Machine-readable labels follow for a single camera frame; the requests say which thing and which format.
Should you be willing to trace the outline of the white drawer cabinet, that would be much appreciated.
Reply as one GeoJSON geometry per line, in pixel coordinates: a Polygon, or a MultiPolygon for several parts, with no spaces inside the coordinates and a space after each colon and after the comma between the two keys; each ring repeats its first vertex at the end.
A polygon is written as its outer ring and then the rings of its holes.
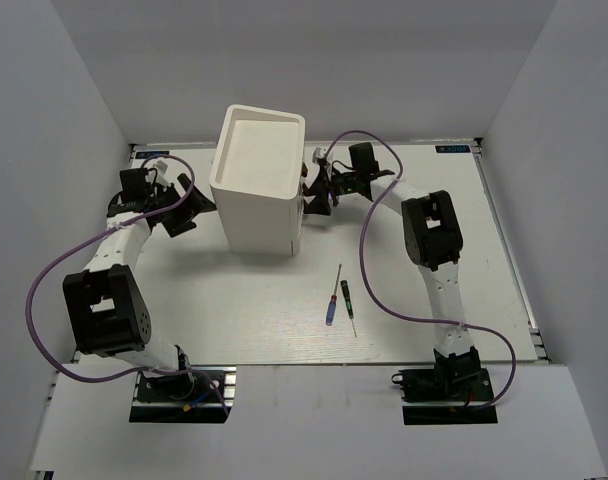
{"type": "Polygon", "coordinates": [[[228,107],[209,185],[231,250],[299,253],[304,141],[305,119],[298,114],[228,107]]]}

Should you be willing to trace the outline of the blue red handled screwdriver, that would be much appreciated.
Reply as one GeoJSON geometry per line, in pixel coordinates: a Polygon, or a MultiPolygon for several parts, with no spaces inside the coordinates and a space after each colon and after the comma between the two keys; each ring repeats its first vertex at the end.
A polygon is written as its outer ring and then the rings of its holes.
{"type": "Polygon", "coordinates": [[[330,296],[330,301],[328,303],[326,314],[325,314],[325,325],[326,326],[331,326],[334,321],[336,306],[337,306],[337,293],[338,293],[338,288],[339,288],[339,283],[340,283],[341,269],[342,269],[342,264],[339,264],[337,273],[336,273],[333,292],[330,296]]]}

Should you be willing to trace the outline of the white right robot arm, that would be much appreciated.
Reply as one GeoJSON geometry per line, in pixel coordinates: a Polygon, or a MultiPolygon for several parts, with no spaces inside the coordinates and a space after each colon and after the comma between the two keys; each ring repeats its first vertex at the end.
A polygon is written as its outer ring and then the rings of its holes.
{"type": "Polygon", "coordinates": [[[369,142],[351,145],[349,155],[351,164],[338,170],[329,152],[315,149],[319,170],[304,188],[311,199],[304,212],[328,216],[341,196],[359,194],[400,215],[406,252],[424,280],[432,312],[428,322],[434,325],[435,366],[423,383],[447,398],[459,398],[481,364],[466,327],[458,279],[463,236],[451,197],[443,190],[423,193],[404,184],[399,173],[379,166],[369,142]]]}

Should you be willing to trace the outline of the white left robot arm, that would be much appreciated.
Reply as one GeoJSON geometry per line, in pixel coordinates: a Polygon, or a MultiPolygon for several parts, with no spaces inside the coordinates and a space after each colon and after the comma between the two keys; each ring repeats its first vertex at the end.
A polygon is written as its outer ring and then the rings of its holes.
{"type": "Polygon", "coordinates": [[[171,238],[196,227],[195,217],[216,210],[189,176],[166,178],[167,165],[120,172],[121,191],[109,202],[104,237],[83,271],[63,281],[63,293],[78,350],[114,357],[135,367],[164,371],[161,387],[183,399],[195,374],[179,346],[154,332],[134,270],[143,246],[160,225],[171,238]]]}

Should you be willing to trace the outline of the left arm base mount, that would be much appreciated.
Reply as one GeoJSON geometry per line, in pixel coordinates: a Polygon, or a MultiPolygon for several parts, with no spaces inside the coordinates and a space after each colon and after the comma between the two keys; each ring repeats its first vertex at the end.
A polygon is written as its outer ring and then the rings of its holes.
{"type": "Polygon", "coordinates": [[[130,407],[130,423],[224,424],[232,412],[235,367],[206,367],[207,377],[193,374],[162,377],[139,374],[130,407]]]}

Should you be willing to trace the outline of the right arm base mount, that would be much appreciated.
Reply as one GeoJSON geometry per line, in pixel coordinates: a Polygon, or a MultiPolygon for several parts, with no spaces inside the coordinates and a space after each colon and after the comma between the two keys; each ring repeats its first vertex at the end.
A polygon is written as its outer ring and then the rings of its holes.
{"type": "Polygon", "coordinates": [[[448,389],[433,368],[400,370],[391,376],[402,392],[402,413],[406,426],[490,425],[498,423],[495,406],[482,408],[494,398],[489,373],[476,376],[448,389]]]}

